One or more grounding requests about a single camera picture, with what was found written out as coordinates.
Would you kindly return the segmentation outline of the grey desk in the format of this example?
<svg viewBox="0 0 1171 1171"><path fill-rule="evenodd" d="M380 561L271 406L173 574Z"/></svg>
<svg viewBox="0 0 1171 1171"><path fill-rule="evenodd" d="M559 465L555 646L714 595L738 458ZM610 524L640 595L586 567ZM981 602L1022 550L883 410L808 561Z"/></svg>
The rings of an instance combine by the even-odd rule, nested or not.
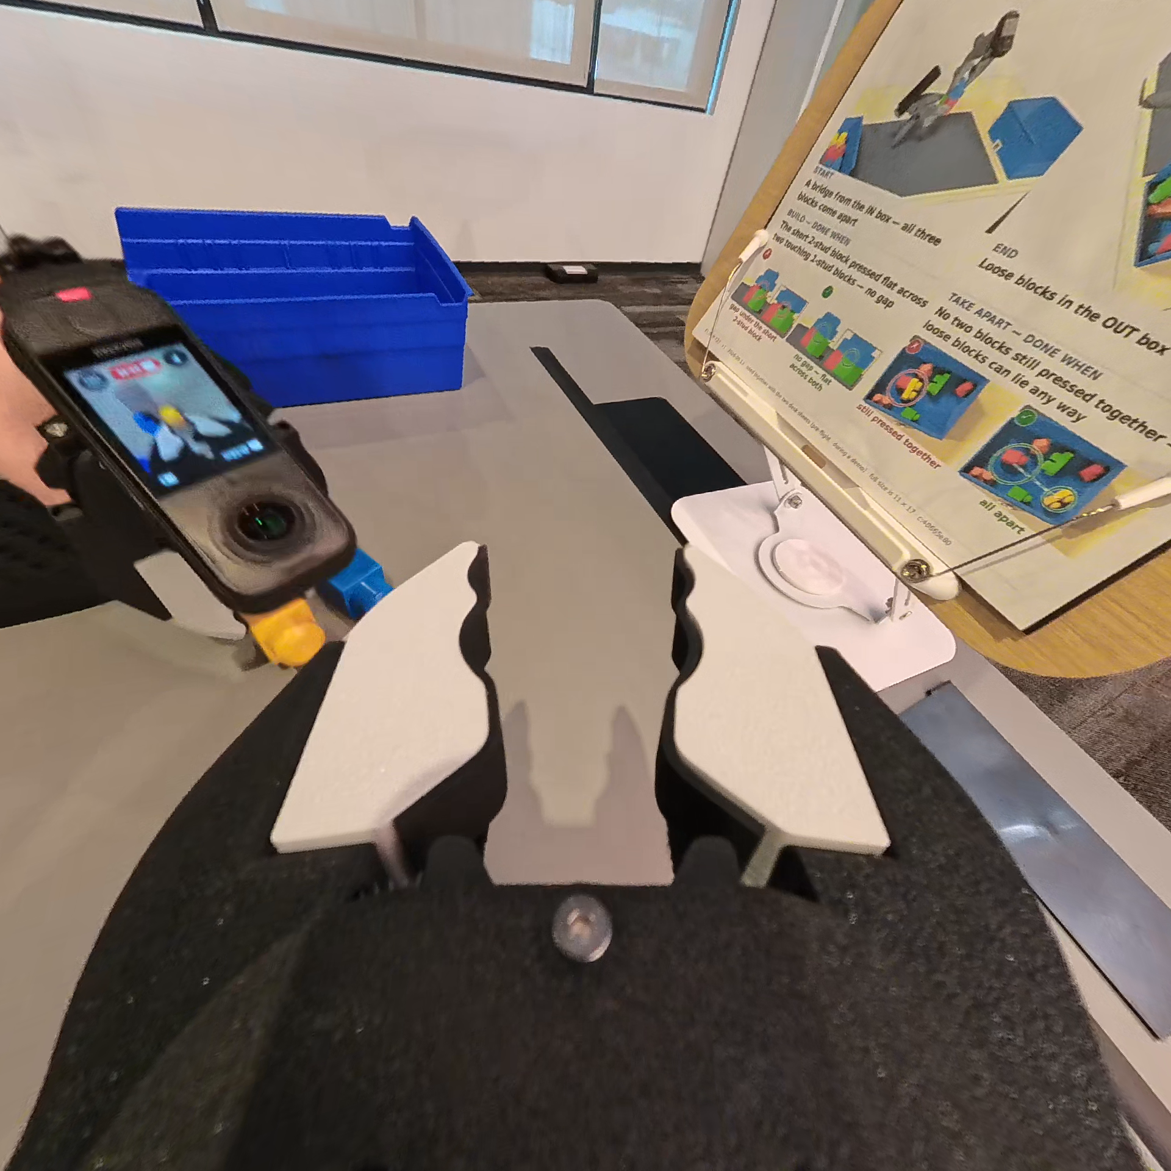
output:
<svg viewBox="0 0 1171 1171"><path fill-rule="evenodd" d="M537 360L662 397L749 482L761 449L603 303L477 305L459 392L289 412L359 547L402 583L487 548L507 890L671 902L653 770L677 679L679 541ZM188 792L297 674L103 606L2 633L2 1159L101 926Z"/></svg>

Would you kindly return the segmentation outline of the white stand base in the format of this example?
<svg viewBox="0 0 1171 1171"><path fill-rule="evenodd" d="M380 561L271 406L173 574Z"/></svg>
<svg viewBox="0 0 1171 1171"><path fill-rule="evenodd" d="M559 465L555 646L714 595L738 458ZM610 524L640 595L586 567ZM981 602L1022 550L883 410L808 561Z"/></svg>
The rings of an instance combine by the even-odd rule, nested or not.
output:
<svg viewBox="0 0 1171 1171"><path fill-rule="evenodd" d="M955 659L946 626L802 486L684 497L671 519L811 644L839 652L874 692Z"/></svg>

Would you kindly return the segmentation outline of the yellow toy block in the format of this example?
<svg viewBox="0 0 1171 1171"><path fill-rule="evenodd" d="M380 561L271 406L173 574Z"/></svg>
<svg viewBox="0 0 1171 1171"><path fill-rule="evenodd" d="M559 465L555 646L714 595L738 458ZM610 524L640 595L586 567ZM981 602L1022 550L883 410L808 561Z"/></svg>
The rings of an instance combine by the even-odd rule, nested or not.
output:
<svg viewBox="0 0 1171 1171"><path fill-rule="evenodd" d="M328 642L304 598L241 620L267 661L282 668L306 666Z"/></svg>

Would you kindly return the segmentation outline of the blue toy block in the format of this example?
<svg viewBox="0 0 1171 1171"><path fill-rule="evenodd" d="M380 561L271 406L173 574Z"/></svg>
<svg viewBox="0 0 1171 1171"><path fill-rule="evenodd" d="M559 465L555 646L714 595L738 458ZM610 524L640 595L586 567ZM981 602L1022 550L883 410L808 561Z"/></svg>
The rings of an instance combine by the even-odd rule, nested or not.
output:
<svg viewBox="0 0 1171 1171"><path fill-rule="evenodd" d="M359 622L391 593L383 567L359 548L343 571L317 587L324 604L352 622Z"/></svg>

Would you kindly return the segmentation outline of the dark flat plate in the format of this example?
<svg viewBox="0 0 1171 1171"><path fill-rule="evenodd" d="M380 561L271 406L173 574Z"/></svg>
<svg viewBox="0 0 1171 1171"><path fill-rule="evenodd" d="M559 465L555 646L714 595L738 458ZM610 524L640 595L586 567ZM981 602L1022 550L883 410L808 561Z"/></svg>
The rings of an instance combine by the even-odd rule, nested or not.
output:
<svg viewBox="0 0 1171 1171"><path fill-rule="evenodd" d="M664 399L594 405L592 419L603 447L677 537L671 510L679 500L745 488L745 480Z"/></svg>
<svg viewBox="0 0 1171 1171"><path fill-rule="evenodd" d="M1169 906L959 694L902 713L948 770L1079 950L1147 1032L1169 1039Z"/></svg>

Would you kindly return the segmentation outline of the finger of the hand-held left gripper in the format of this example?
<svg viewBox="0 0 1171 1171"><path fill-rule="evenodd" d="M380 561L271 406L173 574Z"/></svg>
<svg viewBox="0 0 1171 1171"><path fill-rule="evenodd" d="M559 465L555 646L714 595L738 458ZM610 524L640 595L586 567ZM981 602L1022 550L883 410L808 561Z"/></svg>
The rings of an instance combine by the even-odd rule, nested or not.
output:
<svg viewBox="0 0 1171 1171"><path fill-rule="evenodd" d="M136 574L168 611L170 624L229 652L236 668L265 666L265 655L243 622L177 552L160 550L138 559Z"/></svg>

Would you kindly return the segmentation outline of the blue plastic bin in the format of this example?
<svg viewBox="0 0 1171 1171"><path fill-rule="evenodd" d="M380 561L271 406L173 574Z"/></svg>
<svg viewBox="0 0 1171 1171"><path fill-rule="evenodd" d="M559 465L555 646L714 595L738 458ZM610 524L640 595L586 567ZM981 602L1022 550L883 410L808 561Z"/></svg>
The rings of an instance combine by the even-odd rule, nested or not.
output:
<svg viewBox="0 0 1171 1171"><path fill-rule="evenodd" d="M127 277L276 408L455 392L472 298L418 218L114 211Z"/></svg>

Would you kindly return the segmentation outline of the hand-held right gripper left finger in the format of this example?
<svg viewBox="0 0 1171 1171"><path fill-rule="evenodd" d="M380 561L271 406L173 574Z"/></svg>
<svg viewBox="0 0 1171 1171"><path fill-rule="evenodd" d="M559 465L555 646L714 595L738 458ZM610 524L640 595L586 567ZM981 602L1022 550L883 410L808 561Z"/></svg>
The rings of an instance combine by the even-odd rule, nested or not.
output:
<svg viewBox="0 0 1171 1171"><path fill-rule="evenodd" d="M505 803L490 602L489 548L466 541L350 630L271 829L276 855L372 847L407 886L455 840L485 869Z"/></svg>

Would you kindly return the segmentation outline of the instruction poster on board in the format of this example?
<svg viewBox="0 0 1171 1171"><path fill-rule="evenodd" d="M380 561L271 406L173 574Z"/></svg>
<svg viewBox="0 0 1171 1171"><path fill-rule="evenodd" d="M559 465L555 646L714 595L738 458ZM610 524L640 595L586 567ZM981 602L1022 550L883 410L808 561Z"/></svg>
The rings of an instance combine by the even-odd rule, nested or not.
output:
<svg viewBox="0 0 1171 1171"><path fill-rule="evenodd" d="M974 652L988 661L1033 676L1088 679L1147 668L1169 657L1169 543L1121 571L1114 580L1075 600L1031 635L1014 633L1007 620L964 585L911 532L909 523L867 497L857 475L830 453L830 441L804 440L782 421L745 379L723 358L710 358L699 340L701 316L730 298L734 253L765 240L765 228L798 176L798 165L826 130L833 106L844 97L872 54L900 3L872 3L844 38L822 80L811 84L793 132L747 204L721 255L712 261L684 329L684 353L691 373L712 403L760 441L771 464L797 476L802 493L819 500L894 576L896 595L916 595L927 609Z"/></svg>

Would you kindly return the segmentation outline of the frosted glass window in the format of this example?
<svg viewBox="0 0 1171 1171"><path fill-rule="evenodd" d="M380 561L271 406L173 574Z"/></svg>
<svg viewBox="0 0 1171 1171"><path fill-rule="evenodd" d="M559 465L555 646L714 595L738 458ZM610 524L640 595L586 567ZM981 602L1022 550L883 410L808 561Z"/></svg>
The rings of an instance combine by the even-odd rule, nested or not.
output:
<svg viewBox="0 0 1171 1171"><path fill-rule="evenodd" d="M708 113L739 3L4 3L2 10Z"/></svg>

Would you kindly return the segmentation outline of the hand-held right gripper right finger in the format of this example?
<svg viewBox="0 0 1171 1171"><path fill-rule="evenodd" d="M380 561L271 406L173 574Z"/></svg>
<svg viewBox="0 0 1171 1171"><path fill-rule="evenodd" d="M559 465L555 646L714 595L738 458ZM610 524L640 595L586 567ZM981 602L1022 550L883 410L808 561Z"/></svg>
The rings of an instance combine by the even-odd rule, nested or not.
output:
<svg viewBox="0 0 1171 1171"><path fill-rule="evenodd" d="M715 559L684 547L656 751L671 867L699 840L730 845L767 886L785 849L881 858L891 836L815 646Z"/></svg>

